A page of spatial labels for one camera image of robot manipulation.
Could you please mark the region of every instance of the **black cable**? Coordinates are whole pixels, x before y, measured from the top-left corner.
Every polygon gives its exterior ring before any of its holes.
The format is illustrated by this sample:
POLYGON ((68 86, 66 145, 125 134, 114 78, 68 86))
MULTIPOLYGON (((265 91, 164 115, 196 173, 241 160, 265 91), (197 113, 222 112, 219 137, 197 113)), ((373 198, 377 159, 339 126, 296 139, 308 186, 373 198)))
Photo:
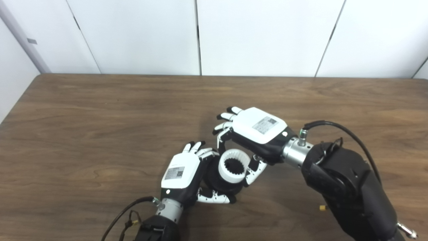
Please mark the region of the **black cable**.
POLYGON ((132 226, 132 222, 131 222, 131 225, 125 225, 125 228, 120 233, 119 241, 123 241, 123 239, 125 238, 125 232, 126 232, 126 230, 128 230, 128 228, 131 227, 131 226, 132 226))
POLYGON ((309 130, 309 129, 311 129, 311 128, 313 128, 313 127, 317 127, 317 126, 325 126, 325 125, 328 125, 328 126, 334 126, 334 127, 337 127, 337 128, 339 128, 339 129, 341 129, 341 130, 343 130, 344 132, 346 132, 350 137, 352 137, 352 139, 354 139, 357 143, 358 143, 358 145, 360 145, 360 147, 361 147, 361 149, 364 151, 364 153, 366 154, 366 156, 367 156, 367 159, 369 160, 369 162, 370 162, 370 165, 372 166, 372 169, 373 169, 373 172, 374 172, 374 174, 375 174, 375 176, 376 176, 376 178, 379 180, 379 183, 382 185, 382 181, 380 180, 380 175, 379 175, 379 171, 377 170, 377 166, 376 166, 376 164, 375 164, 375 161, 373 160, 373 158, 372 158, 372 155, 370 154, 370 152, 368 151, 368 149, 367 149, 367 147, 364 145, 364 143, 354 134, 354 133, 352 133, 352 131, 350 131, 348 128, 346 128, 346 127, 344 127, 343 125, 341 125, 341 124, 337 124, 337 123, 335 123, 335 122, 332 122, 332 121, 326 121, 326 120, 317 120, 317 121, 314 121, 314 122, 311 122, 311 123, 307 123, 307 124, 305 124, 304 125, 304 127, 303 127, 303 129, 304 130, 309 130))
POLYGON ((104 233, 103 237, 101 238, 101 241, 105 241, 108 233, 110 232, 110 230, 113 228, 113 226, 116 224, 117 220, 119 220, 120 217, 122 217, 122 215, 128 211, 131 207, 135 206, 136 204, 142 203, 142 202, 151 202, 153 201, 153 197, 152 196, 148 196, 148 197, 142 197, 139 198, 135 201, 133 201, 132 203, 130 203, 128 206, 126 206, 118 215, 117 217, 113 220, 113 222, 111 222, 110 226, 108 226, 106 232, 104 233))

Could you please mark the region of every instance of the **cable connector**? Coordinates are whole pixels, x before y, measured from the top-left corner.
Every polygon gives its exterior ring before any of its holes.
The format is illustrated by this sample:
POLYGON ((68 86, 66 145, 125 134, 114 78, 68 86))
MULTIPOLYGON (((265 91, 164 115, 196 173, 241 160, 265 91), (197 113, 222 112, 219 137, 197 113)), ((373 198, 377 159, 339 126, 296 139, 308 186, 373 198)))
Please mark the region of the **cable connector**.
POLYGON ((306 137, 308 136, 308 130, 301 129, 299 134, 299 142, 297 143, 299 146, 306 145, 306 137))

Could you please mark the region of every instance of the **white finger segment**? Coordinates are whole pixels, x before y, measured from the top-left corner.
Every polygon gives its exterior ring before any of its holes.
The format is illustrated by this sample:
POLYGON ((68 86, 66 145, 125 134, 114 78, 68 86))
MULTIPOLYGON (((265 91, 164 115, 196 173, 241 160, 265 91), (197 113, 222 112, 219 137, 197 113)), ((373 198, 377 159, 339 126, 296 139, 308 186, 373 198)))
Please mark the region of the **white finger segment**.
POLYGON ((219 148, 219 147, 220 147, 220 142, 223 142, 223 141, 221 140, 221 137, 222 137, 223 135, 227 134, 227 132, 228 132, 229 130, 230 130, 230 128, 226 128, 224 131, 220 132, 220 133, 217 135, 217 148, 219 148))
POLYGON ((230 114, 230 113, 221 113, 220 114, 220 116, 223 118, 223 119, 226 119, 226 120, 229 120, 229 121, 232 121, 233 120, 233 118, 235 118, 235 114, 230 114))
POLYGON ((214 127, 214 130, 223 130, 229 127, 232 127, 233 122, 227 121, 227 122, 223 122, 220 125, 214 127))
POLYGON ((235 114, 239 114, 241 111, 242 111, 242 109, 239 107, 236 107, 236 106, 232 107, 232 112, 235 114))
POLYGON ((200 156, 200 155, 204 154, 205 152, 207 152, 207 151, 211 151, 211 150, 212 150, 212 148, 205 148, 205 149, 201 149, 201 150, 199 150, 198 152, 196 152, 196 155, 197 155, 197 156, 200 156))
POLYGON ((217 152, 215 152, 215 151, 209 151, 209 152, 207 152, 207 153, 204 153, 204 154, 202 154, 199 158, 200 159, 202 159, 202 160, 204 160, 205 158, 207 158, 207 157, 214 157, 214 156, 219 156, 220 154, 218 154, 217 152))
POLYGON ((190 149, 189 153, 193 153, 193 154, 195 154, 195 153, 199 150, 199 147, 201 147, 201 142, 197 142, 197 143, 192 147, 192 149, 190 149))
POLYGON ((218 195, 216 191, 213 191, 212 197, 205 197, 198 194, 198 202, 223 204, 230 203, 230 200, 226 195, 218 195))
POLYGON ((247 168, 247 171, 249 172, 249 174, 245 177, 247 184, 250 185, 251 183, 253 183, 265 170, 266 166, 267 163, 259 162, 259 167, 257 168, 257 170, 253 171, 250 168, 247 168))
POLYGON ((192 147, 192 145, 190 143, 187 143, 184 146, 183 153, 189 152, 190 151, 190 147, 192 147))

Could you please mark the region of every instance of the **metal connector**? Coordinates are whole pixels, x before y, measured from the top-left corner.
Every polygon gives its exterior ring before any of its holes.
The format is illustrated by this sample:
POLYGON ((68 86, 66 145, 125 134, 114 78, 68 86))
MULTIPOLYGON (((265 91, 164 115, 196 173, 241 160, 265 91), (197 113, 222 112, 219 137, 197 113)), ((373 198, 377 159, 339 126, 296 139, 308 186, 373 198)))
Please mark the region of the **metal connector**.
POLYGON ((397 222, 397 227, 399 230, 401 230, 403 233, 405 233, 408 238, 411 238, 411 239, 417 239, 418 238, 418 234, 416 233, 416 231, 406 227, 404 224, 397 222))
POLYGON ((306 145, 306 137, 308 136, 308 130, 301 129, 299 134, 299 146, 305 146, 306 145))

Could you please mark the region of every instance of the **yellow connector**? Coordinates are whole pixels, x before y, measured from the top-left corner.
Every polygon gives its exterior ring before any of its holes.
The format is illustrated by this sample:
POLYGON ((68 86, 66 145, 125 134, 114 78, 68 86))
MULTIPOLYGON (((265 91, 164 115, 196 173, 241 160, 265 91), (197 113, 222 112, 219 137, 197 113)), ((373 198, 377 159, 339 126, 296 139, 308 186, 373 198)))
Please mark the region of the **yellow connector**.
POLYGON ((328 210, 328 206, 320 205, 320 211, 326 211, 326 210, 328 210))

